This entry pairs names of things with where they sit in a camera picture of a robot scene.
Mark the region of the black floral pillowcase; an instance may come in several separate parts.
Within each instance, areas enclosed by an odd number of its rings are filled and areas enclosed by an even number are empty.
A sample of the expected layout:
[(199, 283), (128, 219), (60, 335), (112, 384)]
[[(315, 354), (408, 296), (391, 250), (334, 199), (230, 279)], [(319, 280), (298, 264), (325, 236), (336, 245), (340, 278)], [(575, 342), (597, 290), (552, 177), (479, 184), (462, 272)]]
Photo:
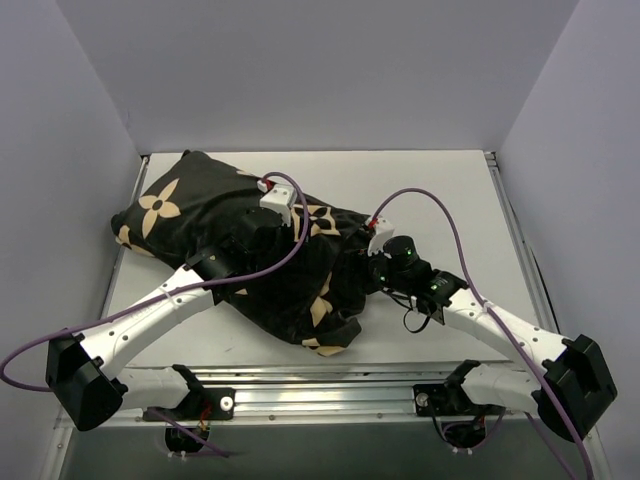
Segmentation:
[(255, 175), (200, 151), (181, 159), (142, 196), (115, 214), (116, 240), (173, 269), (198, 254), (202, 267), (221, 263), (227, 275), (266, 269), (304, 243), (294, 257), (256, 280), (217, 287), (224, 301), (265, 332), (330, 356), (360, 334), (357, 320), (371, 294), (364, 261), (366, 215), (312, 196), (291, 209), (291, 224), (278, 226), (262, 209)]

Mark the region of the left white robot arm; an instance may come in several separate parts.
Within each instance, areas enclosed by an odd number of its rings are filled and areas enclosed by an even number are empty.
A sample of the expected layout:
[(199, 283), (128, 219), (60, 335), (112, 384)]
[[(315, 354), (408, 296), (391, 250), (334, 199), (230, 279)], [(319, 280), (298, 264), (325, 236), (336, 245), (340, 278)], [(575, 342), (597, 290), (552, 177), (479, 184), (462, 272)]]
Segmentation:
[(173, 420), (230, 418), (232, 394), (207, 393), (187, 367), (129, 363), (184, 320), (228, 297), (230, 278), (253, 277), (268, 258), (292, 247), (293, 225), (289, 214), (246, 209), (228, 234), (189, 258), (121, 318), (50, 340), (45, 379), (76, 428), (92, 430), (129, 409), (156, 408)]

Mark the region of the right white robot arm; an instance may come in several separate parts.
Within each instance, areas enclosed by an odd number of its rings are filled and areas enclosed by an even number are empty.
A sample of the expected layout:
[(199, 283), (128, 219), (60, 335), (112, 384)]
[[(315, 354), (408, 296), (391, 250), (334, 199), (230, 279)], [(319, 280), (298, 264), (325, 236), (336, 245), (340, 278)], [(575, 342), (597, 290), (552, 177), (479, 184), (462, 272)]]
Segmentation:
[(379, 290), (406, 297), (410, 310), (470, 335), (511, 361), (509, 367), (477, 360), (460, 364), (443, 390), (453, 411), (490, 405), (535, 413), (559, 437), (579, 442), (616, 399), (595, 340), (547, 331), (478, 299), (468, 282), (421, 259), (411, 237), (374, 234), (367, 267)]

